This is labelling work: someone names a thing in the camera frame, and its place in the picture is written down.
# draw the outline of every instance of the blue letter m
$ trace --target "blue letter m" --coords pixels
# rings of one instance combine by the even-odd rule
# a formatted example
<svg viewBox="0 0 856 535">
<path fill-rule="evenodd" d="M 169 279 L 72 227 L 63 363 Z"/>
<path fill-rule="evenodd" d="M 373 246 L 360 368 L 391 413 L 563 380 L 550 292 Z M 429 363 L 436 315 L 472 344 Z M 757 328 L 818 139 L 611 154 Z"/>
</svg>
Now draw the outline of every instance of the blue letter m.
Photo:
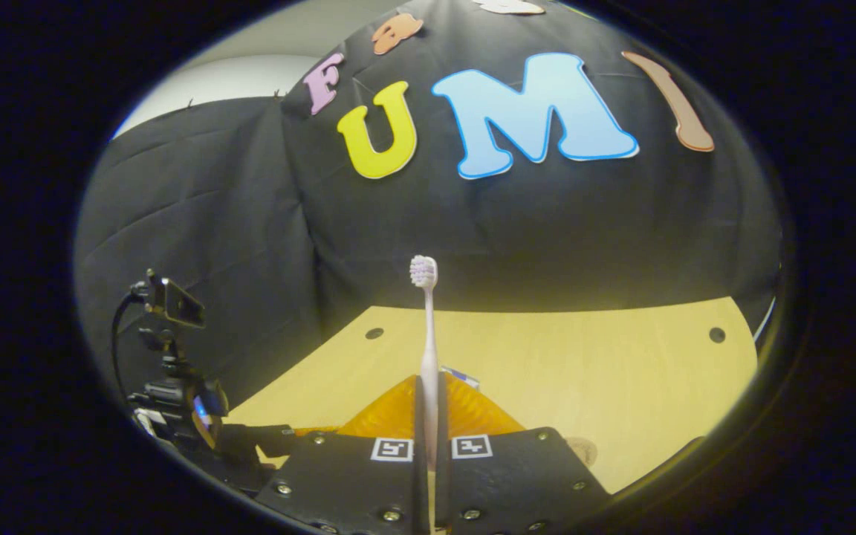
<svg viewBox="0 0 856 535">
<path fill-rule="evenodd" d="M 464 143 L 458 173 L 470 180 L 510 169 L 513 157 L 493 142 L 492 125 L 531 161 L 543 162 L 554 112 L 564 129 L 557 143 L 561 155 L 571 160 L 636 155 L 636 139 L 616 124 L 582 65 L 583 60 L 571 54 L 533 55 L 527 58 L 520 92 L 476 70 L 436 82 L 432 94 L 448 99 Z"/>
</svg>

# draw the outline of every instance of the cable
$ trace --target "cable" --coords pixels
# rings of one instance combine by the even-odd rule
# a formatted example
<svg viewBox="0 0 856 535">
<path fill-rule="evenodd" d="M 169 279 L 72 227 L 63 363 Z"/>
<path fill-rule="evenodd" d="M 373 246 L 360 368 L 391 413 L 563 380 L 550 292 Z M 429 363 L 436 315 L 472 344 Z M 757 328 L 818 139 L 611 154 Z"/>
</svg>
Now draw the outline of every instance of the cable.
<svg viewBox="0 0 856 535">
<path fill-rule="evenodd" d="M 121 392 L 121 398 L 125 402 L 128 400 L 128 393 L 125 392 L 125 386 L 121 382 L 121 372 L 118 369 L 118 326 L 121 325 L 121 318 L 130 305 L 143 302 L 143 292 L 146 288 L 143 282 L 133 284 L 114 312 L 114 319 L 111 320 L 111 364 L 114 366 L 114 379 L 118 383 L 118 392 Z"/>
</svg>

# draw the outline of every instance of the table surface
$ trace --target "table surface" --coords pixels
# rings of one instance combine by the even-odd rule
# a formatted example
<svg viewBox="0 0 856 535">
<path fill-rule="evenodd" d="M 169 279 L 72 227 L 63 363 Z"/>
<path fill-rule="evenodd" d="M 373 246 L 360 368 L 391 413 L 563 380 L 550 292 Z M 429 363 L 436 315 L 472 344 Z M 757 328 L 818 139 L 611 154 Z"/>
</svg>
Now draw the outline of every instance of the table surface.
<svg viewBox="0 0 856 535">
<path fill-rule="evenodd" d="M 366 338 L 373 328 L 383 335 Z M 713 328 L 724 341 L 710 339 Z M 424 335 L 421 309 L 368 308 L 224 420 L 342 426 L 418 373 Z M 757 366 L 728 297 L 625 311 L 436 311 L 435 335 L 439 365 L 479 379 L 524 427 L 593 441 L 592 474 L 611 493 L 709 433 Z"/>
</svg>

